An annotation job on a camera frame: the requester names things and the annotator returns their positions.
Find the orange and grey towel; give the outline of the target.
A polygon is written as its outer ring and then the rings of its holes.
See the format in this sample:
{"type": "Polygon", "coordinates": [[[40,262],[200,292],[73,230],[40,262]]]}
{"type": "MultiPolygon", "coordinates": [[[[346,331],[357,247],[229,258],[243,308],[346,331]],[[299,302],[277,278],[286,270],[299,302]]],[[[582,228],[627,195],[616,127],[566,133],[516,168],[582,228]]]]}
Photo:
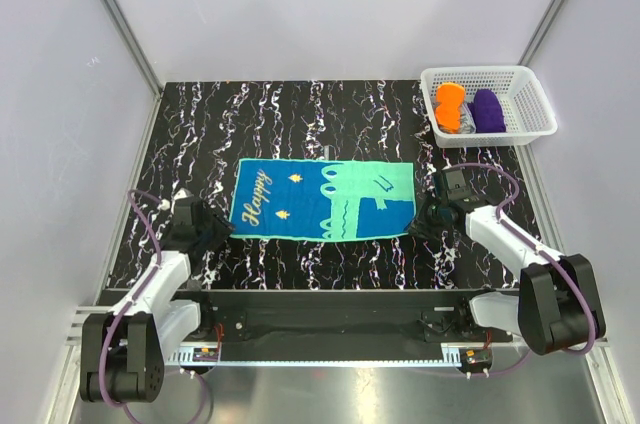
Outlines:
{"type": "Polygon", "coordinates": [[[465,96],[464,87],[453,82],[442,83],[437,88],[435,117],[443,132],[457,133],[460,130],[460,108],[465,96]]]}

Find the teal and blue towel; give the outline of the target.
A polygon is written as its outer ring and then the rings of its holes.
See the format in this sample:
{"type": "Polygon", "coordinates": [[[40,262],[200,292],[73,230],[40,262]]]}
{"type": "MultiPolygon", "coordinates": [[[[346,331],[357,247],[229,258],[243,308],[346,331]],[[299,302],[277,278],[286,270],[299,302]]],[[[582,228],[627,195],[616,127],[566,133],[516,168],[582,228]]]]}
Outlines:
{"type": "Polygon", "coordinates": [[[230,221],[237,239],[343,243],[402,236],[415,214],[411,163],[242,159],[230,221]]]}

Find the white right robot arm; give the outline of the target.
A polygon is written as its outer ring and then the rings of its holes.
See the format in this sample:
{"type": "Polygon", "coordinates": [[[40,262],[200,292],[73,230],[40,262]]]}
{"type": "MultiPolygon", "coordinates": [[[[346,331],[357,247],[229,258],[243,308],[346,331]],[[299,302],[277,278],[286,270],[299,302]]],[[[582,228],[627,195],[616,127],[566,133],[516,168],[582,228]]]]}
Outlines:
{"type": "Polygon", "coordinates": [[[488,250],[516,276],[516,294],[484,291],[454,315],[454,328],[476,340],[489,328],[521,337],[537,355],[563,351],[584,355],[606,333],[590,261],[565,255],[517,225],[505,212],[519,195],[515,178],[508,197],[497,201],[476,191],[457,164],[433,176],[434,195],[409,225],[410,235],[430,238],[444,231],[466,236],[488,250]]]}

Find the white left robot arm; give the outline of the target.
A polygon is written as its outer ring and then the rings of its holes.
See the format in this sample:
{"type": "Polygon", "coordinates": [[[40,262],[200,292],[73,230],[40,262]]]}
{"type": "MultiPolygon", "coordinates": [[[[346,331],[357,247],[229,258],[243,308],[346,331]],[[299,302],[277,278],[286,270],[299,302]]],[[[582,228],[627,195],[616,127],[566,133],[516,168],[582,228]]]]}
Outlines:
{"type": "Polygon", "coordinates": [[[146,270],[122,299],[82,325],[79,394],[85,402],[120,407],[154,401],[165,362],[182,341],[188,335],[203,340],[215,330],[212,311],[175,294],[234,227],[186,189],[158,206],[171,217],[163,237],[150,235],[155,252],[146,270]]]}

